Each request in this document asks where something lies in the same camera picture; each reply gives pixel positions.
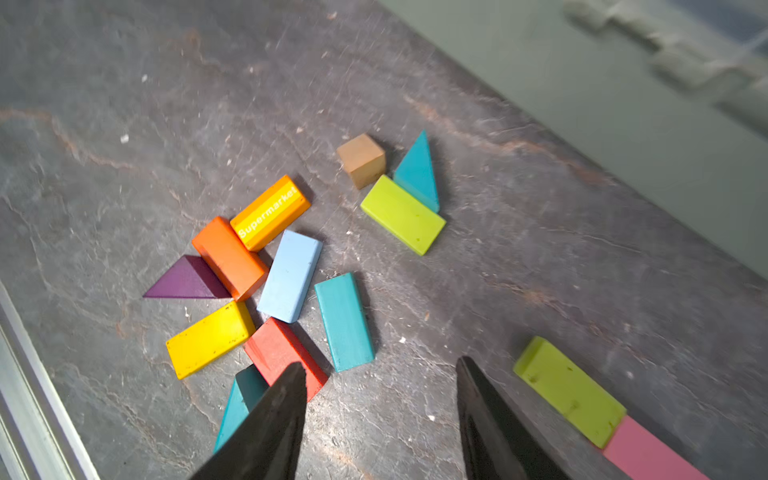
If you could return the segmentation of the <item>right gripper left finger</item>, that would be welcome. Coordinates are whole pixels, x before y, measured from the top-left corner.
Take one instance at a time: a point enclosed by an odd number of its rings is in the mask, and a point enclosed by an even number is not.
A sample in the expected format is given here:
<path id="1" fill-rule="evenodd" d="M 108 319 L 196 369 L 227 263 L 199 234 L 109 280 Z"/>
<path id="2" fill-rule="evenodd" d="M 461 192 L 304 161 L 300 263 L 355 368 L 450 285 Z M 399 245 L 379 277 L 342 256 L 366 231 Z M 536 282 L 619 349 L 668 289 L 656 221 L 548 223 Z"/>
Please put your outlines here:
<path id="1" fill-rule="evenodd" d="M 293 479 L 307 405 L 306 372 L 286 367 L 220 450 L 194 479 Z"/>

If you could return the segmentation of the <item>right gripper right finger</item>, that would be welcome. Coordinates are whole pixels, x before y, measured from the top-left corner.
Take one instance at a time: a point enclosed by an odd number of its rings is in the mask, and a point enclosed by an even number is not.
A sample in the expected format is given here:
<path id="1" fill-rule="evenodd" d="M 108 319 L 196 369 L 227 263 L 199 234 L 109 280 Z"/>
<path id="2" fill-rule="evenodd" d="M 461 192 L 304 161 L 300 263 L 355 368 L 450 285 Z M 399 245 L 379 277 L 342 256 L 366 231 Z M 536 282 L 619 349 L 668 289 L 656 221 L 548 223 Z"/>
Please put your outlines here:
<path id="1" fill-rule="evenodd" d="M 456 363 L 457 411 L 469 479 L 566 479 L 548 442 L 518 416 L 477 363 Z"/>

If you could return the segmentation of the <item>green block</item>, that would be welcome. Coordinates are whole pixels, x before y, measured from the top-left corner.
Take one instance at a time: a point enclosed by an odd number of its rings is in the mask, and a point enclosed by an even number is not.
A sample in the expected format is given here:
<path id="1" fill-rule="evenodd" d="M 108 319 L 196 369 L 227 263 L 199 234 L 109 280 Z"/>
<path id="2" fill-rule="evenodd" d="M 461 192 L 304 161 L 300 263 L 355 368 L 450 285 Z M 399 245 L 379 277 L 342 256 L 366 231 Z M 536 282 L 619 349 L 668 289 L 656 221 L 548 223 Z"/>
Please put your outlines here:
<path id="1" fill-rule="evenodd" d="M 362 210 L 412 251 L 424 256 L 446 220 L 382 175 L 361 203 Z"/>
<path id="2" fill-rule="evenodd" d="M 618 400 L 543 337 L 531 340 L 513 371 L 599 449 L 626 416 Z"/>

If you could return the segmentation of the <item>pink block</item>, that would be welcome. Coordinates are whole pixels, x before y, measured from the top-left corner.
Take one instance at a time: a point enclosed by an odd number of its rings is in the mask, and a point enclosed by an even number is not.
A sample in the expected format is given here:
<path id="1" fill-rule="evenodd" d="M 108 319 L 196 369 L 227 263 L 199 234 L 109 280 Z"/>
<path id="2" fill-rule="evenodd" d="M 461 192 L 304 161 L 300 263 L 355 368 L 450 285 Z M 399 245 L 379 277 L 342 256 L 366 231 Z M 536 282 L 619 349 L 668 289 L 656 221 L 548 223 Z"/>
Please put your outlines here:
<path id="1" fill-rule="evenodd" d="M 602 453 L 634 480 L 708 480 L 630 416 L 622 419 Z"/>

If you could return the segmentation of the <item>teal rectangular block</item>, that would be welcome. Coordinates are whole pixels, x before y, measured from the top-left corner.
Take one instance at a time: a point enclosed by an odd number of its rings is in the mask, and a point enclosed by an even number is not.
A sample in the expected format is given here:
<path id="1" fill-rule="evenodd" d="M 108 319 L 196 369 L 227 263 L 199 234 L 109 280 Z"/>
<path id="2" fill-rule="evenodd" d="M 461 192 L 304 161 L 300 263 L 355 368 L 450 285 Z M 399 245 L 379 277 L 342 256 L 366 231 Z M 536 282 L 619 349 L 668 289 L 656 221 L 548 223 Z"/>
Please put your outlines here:
<path id="1" fill-rule="evenodd" d="M 314 290 L 335 370 L 372 362 L 374 347 L 353 274 L 320 282 Z"/>

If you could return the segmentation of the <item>teal triangle block bottom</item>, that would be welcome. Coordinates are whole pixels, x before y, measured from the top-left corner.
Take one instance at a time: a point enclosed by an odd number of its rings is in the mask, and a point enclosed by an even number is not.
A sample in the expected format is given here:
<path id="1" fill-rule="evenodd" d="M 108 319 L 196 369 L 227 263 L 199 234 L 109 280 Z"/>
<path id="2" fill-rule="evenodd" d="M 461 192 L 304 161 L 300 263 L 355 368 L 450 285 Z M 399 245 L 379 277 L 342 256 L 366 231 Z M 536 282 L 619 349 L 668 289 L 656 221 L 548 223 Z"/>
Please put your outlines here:
<path id="1" fill-rule="evenodd" d="M 216 453 L 256 407 L 267 389 L 258 369 L 249 365 L 235 375 L 213 452 Z"/>

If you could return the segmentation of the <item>teal triangle block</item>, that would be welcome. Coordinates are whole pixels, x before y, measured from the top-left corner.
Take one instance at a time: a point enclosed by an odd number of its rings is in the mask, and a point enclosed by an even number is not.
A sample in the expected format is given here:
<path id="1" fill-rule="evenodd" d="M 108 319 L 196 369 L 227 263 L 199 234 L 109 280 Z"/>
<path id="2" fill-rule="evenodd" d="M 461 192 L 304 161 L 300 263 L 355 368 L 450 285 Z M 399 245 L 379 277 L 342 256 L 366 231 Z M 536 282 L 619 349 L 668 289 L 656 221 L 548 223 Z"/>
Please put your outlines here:
<path id="1" fill-rule="evenodd" d="M 256 407 L 267 389 L 258 369 L 249 365 L 235 375 L 213 452 L 216 453 Z"/>
<path id="2" fill-rule="evenodd" d="M 419 202 L 438 213 L 440 202 L 427 132 L 422 131 L 393 175 L 394 182 Z"/>

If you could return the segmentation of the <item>red block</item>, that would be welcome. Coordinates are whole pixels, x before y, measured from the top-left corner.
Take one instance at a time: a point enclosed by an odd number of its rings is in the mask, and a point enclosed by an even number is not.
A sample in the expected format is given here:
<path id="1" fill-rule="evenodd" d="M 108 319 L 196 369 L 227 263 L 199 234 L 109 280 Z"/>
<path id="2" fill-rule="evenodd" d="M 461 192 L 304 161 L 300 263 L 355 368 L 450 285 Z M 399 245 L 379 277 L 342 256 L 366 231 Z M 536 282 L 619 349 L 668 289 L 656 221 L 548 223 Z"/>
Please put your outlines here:
<path id="1" fill-rule="evenodd" d="M 308 402 L 328 380 L 328 375 L 290 326 L 272 317 L 245 342 L 244 350 L 269 386 L 274 384 L 290 364 L 299 362 L 306 373 Z"/>

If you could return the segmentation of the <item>light blue block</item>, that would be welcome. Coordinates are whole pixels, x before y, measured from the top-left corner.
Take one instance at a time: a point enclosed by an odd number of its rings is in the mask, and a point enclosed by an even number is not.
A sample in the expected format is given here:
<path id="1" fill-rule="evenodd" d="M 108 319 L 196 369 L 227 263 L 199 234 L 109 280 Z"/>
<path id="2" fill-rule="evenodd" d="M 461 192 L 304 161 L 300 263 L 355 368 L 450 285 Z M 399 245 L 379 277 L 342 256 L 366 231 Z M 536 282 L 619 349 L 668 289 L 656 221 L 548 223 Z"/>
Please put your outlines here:
<path id="1" fill-rule="evenodd" d="M 322 242 L 286 230 L 269 271 L 257 311 L 285 323 L 295 323 L 301 313 Z"/>

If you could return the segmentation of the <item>purple triangle block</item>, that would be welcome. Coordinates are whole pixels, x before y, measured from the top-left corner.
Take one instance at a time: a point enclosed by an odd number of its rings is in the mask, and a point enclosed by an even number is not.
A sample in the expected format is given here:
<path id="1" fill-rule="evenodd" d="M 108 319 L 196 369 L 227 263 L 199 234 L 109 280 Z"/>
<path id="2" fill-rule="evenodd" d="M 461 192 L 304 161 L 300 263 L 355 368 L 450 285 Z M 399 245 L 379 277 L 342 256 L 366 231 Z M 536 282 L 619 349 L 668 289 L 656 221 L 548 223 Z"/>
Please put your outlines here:
<path id="1" fill-rule="evenodd" d="M 225 299 L 231 295 L 202 257 L 183 255 L 143 295 L 144 298 Z"/>

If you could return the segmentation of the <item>green block top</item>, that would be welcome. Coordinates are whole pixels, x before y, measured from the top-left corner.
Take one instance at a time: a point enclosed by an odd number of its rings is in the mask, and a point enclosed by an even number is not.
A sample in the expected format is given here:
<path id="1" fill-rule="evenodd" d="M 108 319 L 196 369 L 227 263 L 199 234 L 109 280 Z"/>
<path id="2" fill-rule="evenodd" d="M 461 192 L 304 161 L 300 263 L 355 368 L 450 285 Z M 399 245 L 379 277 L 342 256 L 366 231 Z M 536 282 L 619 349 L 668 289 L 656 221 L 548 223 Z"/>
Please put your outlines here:
<path id="1" fill-rule="evenodd" d="M 382 175 L 361 203 L 362 210 L 412 251 L 424 256 L 446 220 Z"/>

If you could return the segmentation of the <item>orange yellow supermarket block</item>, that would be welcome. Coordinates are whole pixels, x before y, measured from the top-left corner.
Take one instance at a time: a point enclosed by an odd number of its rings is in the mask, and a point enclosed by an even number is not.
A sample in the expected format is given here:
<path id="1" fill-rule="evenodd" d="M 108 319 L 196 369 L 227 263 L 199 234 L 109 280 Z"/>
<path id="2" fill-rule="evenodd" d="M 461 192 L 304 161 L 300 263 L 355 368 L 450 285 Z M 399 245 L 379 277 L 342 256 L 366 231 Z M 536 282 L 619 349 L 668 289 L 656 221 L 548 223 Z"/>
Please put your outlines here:
<path id="1" fill-rule="evenodd" d="M 256 252 L 269 244 L 310 206 L 311 203 L 297 185 L 288 176 L 283 176 L 236 215 L 230 225 L 244 246 Z"/>

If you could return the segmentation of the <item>teal triangle block top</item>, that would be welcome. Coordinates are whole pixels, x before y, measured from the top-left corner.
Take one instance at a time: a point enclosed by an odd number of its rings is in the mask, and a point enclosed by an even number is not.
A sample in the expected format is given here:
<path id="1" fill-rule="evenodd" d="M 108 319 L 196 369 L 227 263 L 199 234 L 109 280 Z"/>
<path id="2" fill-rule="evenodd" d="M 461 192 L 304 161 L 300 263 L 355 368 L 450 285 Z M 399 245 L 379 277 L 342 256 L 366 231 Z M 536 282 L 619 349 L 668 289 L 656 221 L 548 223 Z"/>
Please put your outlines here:
<path id="1" fill-rule="evenodd" d="M 427 132 L 422 131 L 393 175 L 394 182 L 419 202 L 438 213 L 440 202 Z"/>

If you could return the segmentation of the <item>small tan cube block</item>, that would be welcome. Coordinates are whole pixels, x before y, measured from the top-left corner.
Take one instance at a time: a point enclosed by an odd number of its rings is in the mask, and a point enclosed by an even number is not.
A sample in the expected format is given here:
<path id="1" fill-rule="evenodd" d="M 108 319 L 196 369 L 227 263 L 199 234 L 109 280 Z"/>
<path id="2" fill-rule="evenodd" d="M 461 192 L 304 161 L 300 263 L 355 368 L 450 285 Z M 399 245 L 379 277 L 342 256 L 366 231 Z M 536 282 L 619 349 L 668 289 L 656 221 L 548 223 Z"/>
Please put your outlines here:
<path id="1" fill-rule="evenodd" d="M 361 134 L 349 140 L 338 147 L 336 152 L 343 170 L 358 190 L 376 182 L 385 174 L 385 151 L 368 134 Z"/>

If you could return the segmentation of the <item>translucent plastic storage box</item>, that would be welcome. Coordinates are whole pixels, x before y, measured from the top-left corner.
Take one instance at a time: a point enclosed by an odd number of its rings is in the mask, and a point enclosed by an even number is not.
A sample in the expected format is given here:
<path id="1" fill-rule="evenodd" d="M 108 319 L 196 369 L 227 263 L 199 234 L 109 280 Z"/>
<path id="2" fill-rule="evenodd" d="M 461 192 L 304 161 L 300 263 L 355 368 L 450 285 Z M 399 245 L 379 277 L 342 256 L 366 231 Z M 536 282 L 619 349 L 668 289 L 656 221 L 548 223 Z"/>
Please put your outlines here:
<path id="1" fill-rule="evenodd" d="M 389 1 L 415 32 L 758 275 L 763 1 Z"/>

